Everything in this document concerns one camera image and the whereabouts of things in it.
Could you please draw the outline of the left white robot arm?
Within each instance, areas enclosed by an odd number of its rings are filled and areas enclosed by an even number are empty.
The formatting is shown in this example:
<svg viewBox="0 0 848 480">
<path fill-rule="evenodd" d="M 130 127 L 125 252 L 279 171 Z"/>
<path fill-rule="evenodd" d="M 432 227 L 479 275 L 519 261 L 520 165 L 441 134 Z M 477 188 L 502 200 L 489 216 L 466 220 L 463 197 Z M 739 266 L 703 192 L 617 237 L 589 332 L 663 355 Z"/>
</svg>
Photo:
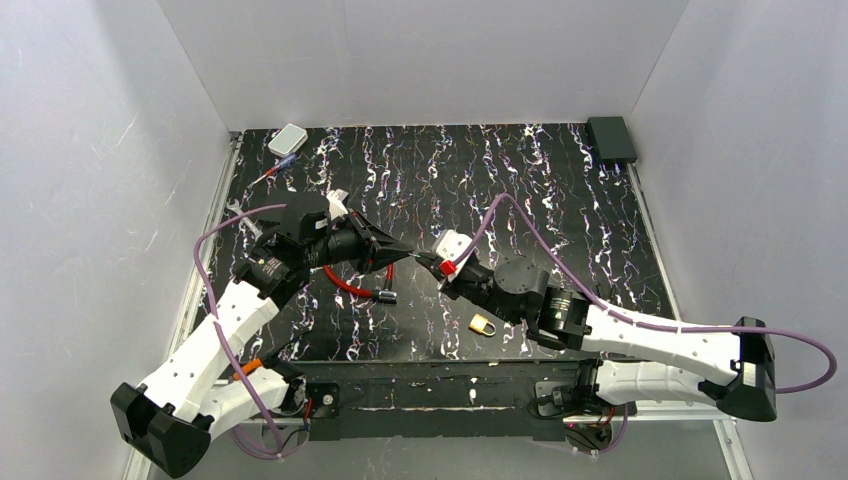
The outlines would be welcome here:
<svg viewBox="0 0 848 480">
<path fill-rule="evenodd" d="M 251 368 L 236 355 L 308 283 L 313 270 L 348 262 L 382 270 L 414 249 L 346 206 L 346 194 L 297 193 L 229 219 L 253 216 L 262 230 L 210 312 L 137 385 L 121 384 L 110 404 L 123 440 L 173 479 L 190 472 L 221 434 L 273 408 L 306 404 L 303 374 L 283 362 Z"/>
</svg>

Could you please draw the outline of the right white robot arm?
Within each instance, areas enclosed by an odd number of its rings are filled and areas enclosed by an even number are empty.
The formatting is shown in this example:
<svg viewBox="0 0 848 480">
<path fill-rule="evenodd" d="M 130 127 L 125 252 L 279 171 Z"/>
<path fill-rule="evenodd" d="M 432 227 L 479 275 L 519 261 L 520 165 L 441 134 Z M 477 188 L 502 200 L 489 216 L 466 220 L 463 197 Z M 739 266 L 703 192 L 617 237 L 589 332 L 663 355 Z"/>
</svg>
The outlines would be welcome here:
<svg viewBox="0 0 848 480">
<path fill-rule="evenodd" d="M 475 257 L 456 266 L 433 253 L 417 262 L 451 299 L 464 298 L 495 317 L 526 327 L 538 346 L 607 353 L 581 362 L 576 379 L 542 394 L 541 416 L 570 416 L 636 401 L 701 403 L 754 422 L 777 417 L 774 352 L 763 322 L 741 318 L 732 332 L 604 308 L 550 281 L 547 271 L 515 257 L 494 269 Z"/>
</svg>

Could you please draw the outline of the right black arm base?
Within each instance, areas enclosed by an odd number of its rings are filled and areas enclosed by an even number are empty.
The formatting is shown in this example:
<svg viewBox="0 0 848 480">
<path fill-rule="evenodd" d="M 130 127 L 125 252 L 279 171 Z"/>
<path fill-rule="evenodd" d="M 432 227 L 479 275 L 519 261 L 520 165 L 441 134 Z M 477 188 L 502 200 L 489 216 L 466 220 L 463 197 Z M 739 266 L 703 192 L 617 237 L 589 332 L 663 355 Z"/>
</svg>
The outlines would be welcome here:
<svg viewBox="0 0 848 480">
<path fill-rule="evenodd" d="M 602 400 L 597 395 L 597 385 L 541 381 L 534 388 L 527 410 L 539 419 L 554 420 L 573 416 L 599 416 L 604 419 L 610 414 L 623 415 L 624 407 L 627 407 L 629 415 L 638 412 L 635 402 L 613 405 Z"/>
</svg>

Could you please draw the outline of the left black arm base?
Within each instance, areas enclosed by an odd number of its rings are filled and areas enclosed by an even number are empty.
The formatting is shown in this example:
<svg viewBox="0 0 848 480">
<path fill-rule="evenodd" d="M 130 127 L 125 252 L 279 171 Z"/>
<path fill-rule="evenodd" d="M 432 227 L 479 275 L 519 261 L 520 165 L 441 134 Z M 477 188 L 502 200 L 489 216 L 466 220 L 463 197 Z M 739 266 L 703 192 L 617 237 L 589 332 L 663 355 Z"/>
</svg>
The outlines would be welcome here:
<svg viewBox="0 0 848 480">
<path fill-rule="evenodd" d="M 338 383 L 313 382 L 306 386 L 311 401 L 310 419 L 332 419 L 339 414 L 341 388 Z"/>
</svg>

